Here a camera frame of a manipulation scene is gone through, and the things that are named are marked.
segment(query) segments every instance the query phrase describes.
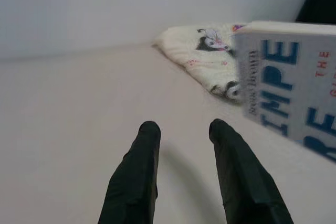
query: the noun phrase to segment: cartoon print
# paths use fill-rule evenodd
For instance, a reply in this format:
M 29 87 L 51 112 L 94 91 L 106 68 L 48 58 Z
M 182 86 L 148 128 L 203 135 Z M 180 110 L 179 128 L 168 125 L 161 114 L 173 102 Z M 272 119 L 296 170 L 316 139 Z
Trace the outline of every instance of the cartoon print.
M 239 93 L 240 85 L 236 81 L 230 81 L 225 88 L 225 95 L 228 99 L 231 100 L 239 100 L 240 93 Z
M 199 33 L 203 33 L 204 36 L 199 39 L 199 44 L 196 50 L 202 51 L 226 51 L 230 55 L 233 55 L 233 50 L 228 44 L 222 41 L 222 38 L 218 31 L 212 28 L 198 29 Z
M 241 99 L 239 90 L 240 85 L 237 81 L 229 81 L 227 85 L 225 85 L 225 87 L 220 85 L 214 85 L 211 89 L 211 93 L 232 101 L 239 102 Z
M 242 27 L 244 27 L 244 25 L 234 25 L 234 26 L 232 26 L 232 31 L 235 32 L 235 31 L 241 29 Z

